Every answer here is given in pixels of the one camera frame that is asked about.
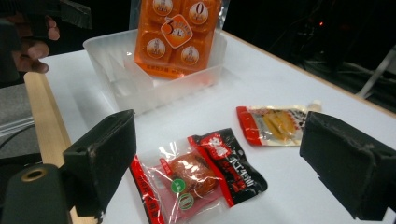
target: clear plastic container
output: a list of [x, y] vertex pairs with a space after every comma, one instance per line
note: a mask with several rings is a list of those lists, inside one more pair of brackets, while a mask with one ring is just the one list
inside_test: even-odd
[[218, 83], [227, 41], [216, 32], [208, 67], [177, 79], [152, 77], [134, 62], [137, 30], [86, 40], [93, 68], [104, 94], [115, 109], [133, 109], [136, 115]]

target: snack bag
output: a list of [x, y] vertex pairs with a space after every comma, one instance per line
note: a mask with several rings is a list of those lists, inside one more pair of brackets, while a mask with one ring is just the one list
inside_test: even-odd
[[207, 67], [221, 0], [142, 0], [134, 61], [177, 78]]
[[150, 223], [206, 223], [267, 189], [231, 129], [190, 136], [159, 150], [159, 156], [138, 155], [131, 164]]
[[310, 110], [319, 112], [321, 102], [314, 101], [308, 107], [238, 106], [236, 114], [250, 144], [286, 147], [301, 144], [306, 114]]

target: orange package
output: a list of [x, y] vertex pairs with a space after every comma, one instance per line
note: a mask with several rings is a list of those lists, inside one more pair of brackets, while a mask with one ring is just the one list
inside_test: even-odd
[[142, 0], [134, 61], [178, 78], [206, 69], [221, 0]]

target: table surface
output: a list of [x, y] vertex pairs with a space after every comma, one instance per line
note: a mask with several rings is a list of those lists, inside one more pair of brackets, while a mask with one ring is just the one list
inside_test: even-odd
[[[342, 119], [396, 148], [396, 117], [273, 55], [224, 33], [226, 56], [219, 83], [135, 118], [137, 154], [193, 134], [232, 128], [247, 159], [267, 180], [263, 194], [225, 210], [213, 223], [362, 223], [355, 220], [299, 156], [298, 147], [253, 147], [239, 126], [239, 105], [308, 105]], [[85, 50], [48, 57], [46, 77], [71, 143], [117, 112], [101, 91]], [[387, 211], [382, 223], [393, 223]], [[104, 223], [148, 223], [134, 180], [127, 171]]]

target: black cable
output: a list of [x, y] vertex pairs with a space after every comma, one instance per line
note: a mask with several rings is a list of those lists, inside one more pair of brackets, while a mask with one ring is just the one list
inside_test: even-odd
[[28, 129], [30, 129], [30, 128], [33, 128], [33, 127], [35, 127], [34, 124], [32, 124], [32, 125], [30, 125], [30, 126], [27, 126], [27, 127], [24, 127], [23, 129], [21, 129], [21, 130], [15, 132], [14, 134], [12, 134], [8, 139], [6, 139], [6, 140], [0, 145], [0, 150], [1, 150], [9, 141], [11, 141], [14, 137], [18, 136], [18, 134], [23, 133], [24, 131], [26, 131], [26, 130], [28, 130]]
[[289, 24], [288, 28], [286, 28], [283, 33], [276, 39], [276, 41], [274, 41], [274, 43], [271, 45], [271, 47], [268, 49], [269, 52], [271, 52], [272, 48], [274, 48], [277, 45], [277, 42], [279, 42], [279, 40], [281, 40], [283, 38], [283, 36], [286, 34], [287, 31], [289, 31], [291, 29], [291, 27], [293, 27], [293, 25], [299, 23], [300, 21], [306, 20], [309, 17], [311, 17], [314, 13], [316, 13], [317, 11], [320, 10], [320, 4], [318, 4], [318, 6], [316, 6], [311, 13], [309, 13], [308, 15], [292, 22], [291, 24]]

